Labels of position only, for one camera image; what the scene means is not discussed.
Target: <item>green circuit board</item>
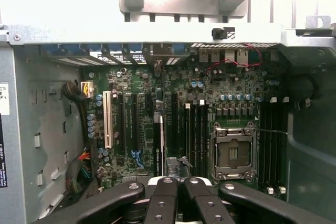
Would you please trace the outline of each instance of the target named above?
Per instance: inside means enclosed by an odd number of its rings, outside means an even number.
[[[177,66],[164,66],[159,73],[147,65],[85,67],[84,81],[93,82],[94,87],[87,111],[95,115],[97,176],[102,186],[110,188],[134,179],[146,181],[157,175],[154,154],[158,149],[155,149],[153,121],[157,110],[163,116],[165,158],[186,156],[192,176],[207,177],[213,184],[221,183],[209,161],[215,158],[211,151],[214,125],[240,129],[252,122],[254,128],[258,128],[261,101],[286,93],[282,85],[268,82],[269,79],[282,81],[286,63],[271,61],[267,51],[263,56],[262,66],[244,68],[223,63],[210,71],[205,70],[213,63],[201,63],[197,55]],[[256,58],[255,54],[251,52],[249,58]],[[103,104],[97,98],[104,91],[111,91],[113,105],[113,147],[109,149],[104,146]],[[258,162],[259,133],[255,138]],[[139,150],[141,154],[136,159],[134,153]],[[257,174],[249,181],[237,181],[258,188]]]

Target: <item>screw hole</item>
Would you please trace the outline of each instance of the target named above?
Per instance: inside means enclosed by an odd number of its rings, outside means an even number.
[[[154,219],[157,220],[157,221],[161,221],[162,220],[162,216],[161,215],[157,215],[157,216],[155,216]]]
[[[220,215],[215,215],[215,220],[217,221],[222,221],[223,218]]]

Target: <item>motherboard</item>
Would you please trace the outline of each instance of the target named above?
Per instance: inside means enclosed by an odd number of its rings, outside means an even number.
[[[198,50],[178,64],[83,68],[88,137],[97,143],[101,187],[199,176],[213,185],[234,179],[261,189],[258,170],[268,165],[260,145],[271,136],[262,132],[278,130],[272,124],[262,129],[268,125],[263,106],[288,102],[287,60],[275,49],[231,50],[233,59],[246,59],[236,64],[225,60],[225,51]]]

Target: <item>capacitor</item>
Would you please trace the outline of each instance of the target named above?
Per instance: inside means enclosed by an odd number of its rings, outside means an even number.
[[[252,95],[250,95],[250,94],[246,94],[246,95],[244,95],[244,99],[245,99],[246,101],[250,101],[250,100],[252,99]]]
[[[93,132],[95,130],[95,127],[94,126],[90,126],[88,127],[88,132]]]
[[[190,86],[191,86],[192,88],[196,88],[196,87],[197,87],[197,82],[196,82],[196,81],[191,82],[191,83],[190,83]]]
[[[89,138],[93,138],[94,136],[95,136],[95,134],[94,134],[93,132],[89,132],[89,133],[88,133],[88,137],[89,137]]]
[[[103,156],[108,156],[109,155],[109,150],[108,149],[105,149],[104,151],[103,151]]]
[[[94,114],[88,114],[88,116],[86,117],[89,121],[92,121],[93,119],[95,119]]]
[[[257,97],[257,98],[256,98],[256,101],[257,101],[257,102],[263,102],[264,99],[263,99],[262,97]]]
[[[101,94],[96,95],[96,101],[101,101],[103,99],[103,96]]]
[[[241,94],[236,95],[236,100],[241,101],[243,99],[243,96]]]
[[[275,84],[275,80],[267,80],[266,84],[270,85],[270,86],[273,86]]]
[[[226,101],[226,95],[221,94],[221,95],[219,96],[219,99],[220,99],[221,101]]]
[[[88,126],[93,126],[94,124],[94,121],[88,121]]]

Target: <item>sticker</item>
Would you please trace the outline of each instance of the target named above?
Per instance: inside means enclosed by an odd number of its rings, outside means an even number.
[[[0,83],[0,114],[9,115],[8,83]]]
[[[4,136],[2,134],[2,119],[0,114],[0,188],[5,187],[8,187],[8,184],[7,184]]]

